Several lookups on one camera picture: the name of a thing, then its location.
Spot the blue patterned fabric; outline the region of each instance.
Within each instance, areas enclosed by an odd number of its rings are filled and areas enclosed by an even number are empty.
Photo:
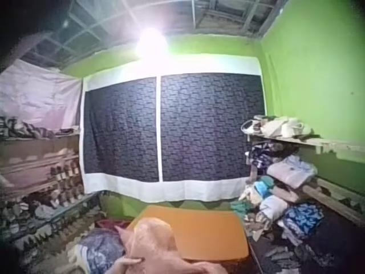
[[[104,274],[124,255],[118,233],[103,228],[93,229],[77,246],[90,274]]]
[[[249,175],[240,125],[264,114],[261,77],[199,73],[161,78],[164,181]]]
[[[321,208],[313,203],[303,203],[290,207],[282,220],[294,236],[304,240],[313,233],[313,230],[323,219]]]
[[[158,182],[156,143],[155,78],[86,92],[85,173]]]

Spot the bright light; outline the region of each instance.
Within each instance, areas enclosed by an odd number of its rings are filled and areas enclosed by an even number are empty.
[[[137,44],[137,55],[143,59],[161,58],[167,53],[165,37],[156,29],[145,29]]]

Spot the white sheet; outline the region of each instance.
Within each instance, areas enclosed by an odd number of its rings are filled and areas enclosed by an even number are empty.
[[[50,130],[78,124],[82,80],[16,60],[0,74],[0,115]]]

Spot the shoe rack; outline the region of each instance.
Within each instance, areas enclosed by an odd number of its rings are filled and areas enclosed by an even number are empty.
[[[100,217],[98,193],[84,194],[77,135],[6,141],[0,154],[0,232],[25,264],[61,251]]]

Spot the pile of clothes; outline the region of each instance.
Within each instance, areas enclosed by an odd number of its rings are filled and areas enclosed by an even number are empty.
[[[8,138],[52,139],[56,136],[73,134],[78,127],[51,131],[44,127],[35,127],[17,117],[0,116],[0,140]]]
[[[298,138],[314,137],[312,128],[302,123],[298,118],[255,115],[254,119],[246,121],[241,126],[245,134],[263,135],[268,138]]]

